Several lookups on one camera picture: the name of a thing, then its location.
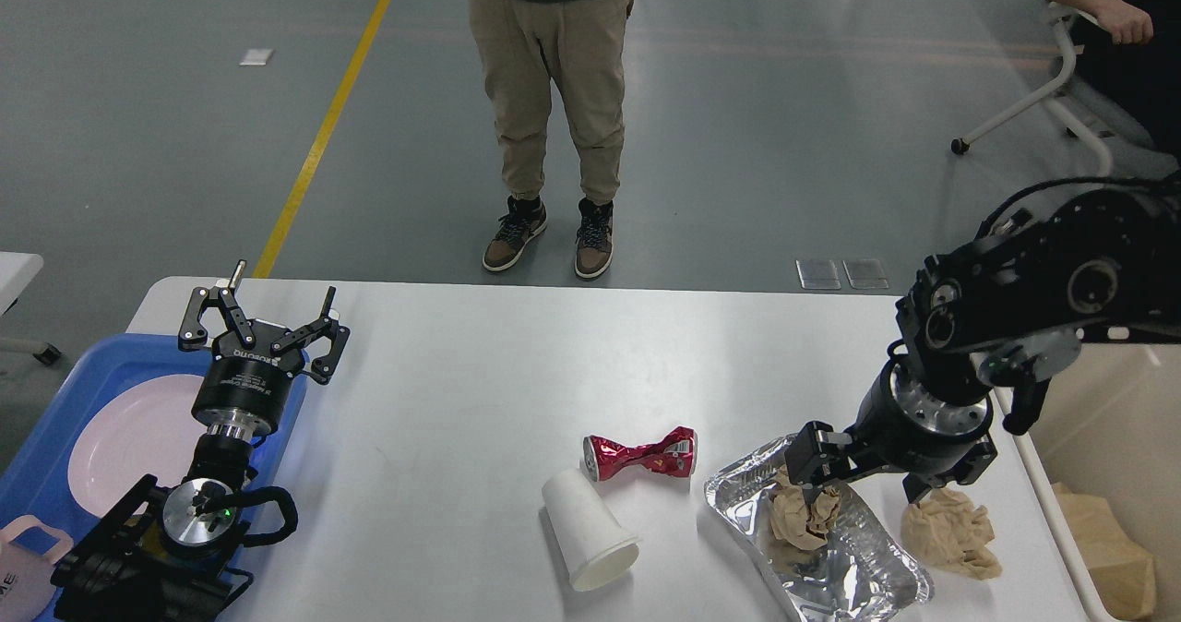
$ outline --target pink mug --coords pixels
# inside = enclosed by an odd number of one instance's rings
[[[33,528],[58,543],[45,554],[12,543]],[[33,516],[21,516],[0,530],[0,622],[30,622],[45,610],[57,589],[50,583],[53,567],[72,546],[70,535]]]

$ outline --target yellow floor line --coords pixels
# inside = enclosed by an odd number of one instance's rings
[[[259,257],[259,263],[254,267],[254,277],[269,277],[270,269],[274,269],[279,250],[282,249],[283,241],[287,240],[287,234],[291,231],[295,214],[299,214],[300,204],[304,203],[304,196],[307,194],[308,185],[312,185],[312,177],[315,176],[317,168],[320,168],[320,158],[324,158],[325,148],[328,146],[328,142],[332,139],[337,122],[340,120],[340,113],[348,102],[353,84],[357,83],[357,76],[361,72],[361,66],[365,64],[370,46],[373,45],[373,37],[377,35],[377,30],[381,26],[381,18],[385,17],[385,11],[389,7],[390,0],[378,0],[377,6],[373,7],[370,21],[365,26],[365,33],[361,34],[357,50],[353,52],[353,58],[348,63],[348,68],[345,71],[345,77],[340,80],[340,86],[337,87],[337,96],[332,98],[328,113],[325,114],[324,122],[320,123],[319,133],[315,133],[315,142],[312,143],[312,150],[307,152],[307,158],[304,159],[304,168],[299,171],[299,179],[295,179],[295,185],[292,186],[292,192],[287,196],[287,202],[283,204],[281,214],[279,214],[274,230],[270,230],[270,238],[267,240],[266,248],[262,249],[262,256]]]

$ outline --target crushed red can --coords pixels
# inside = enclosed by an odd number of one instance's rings
[[[697,449],[697,432],[679,425],[653,445],[624,446],[619,443],[587,436],[582,438],[582,453],[587,472],[594,482],[606,482],[628,465],[642,465],[667,476],[690,476]]]

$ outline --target aluminum foil tray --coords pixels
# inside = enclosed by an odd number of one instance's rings
[[[795,436],[759,446],[705,482],[705,500],[738,533],[789,616],[801,622],[883,621],[932,596],[931,575],[840,484],[841,513],[828,545],[805,552],[771,532],[774,476]]]

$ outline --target khaki pants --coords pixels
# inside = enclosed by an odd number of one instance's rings
[[[550,79],[579,151],[582,192],[596,205],[615,198],[624,151],[624,27],[631,4],[468,0],[504,155],[501,176],[518,201],[533,201],[546,182]]]

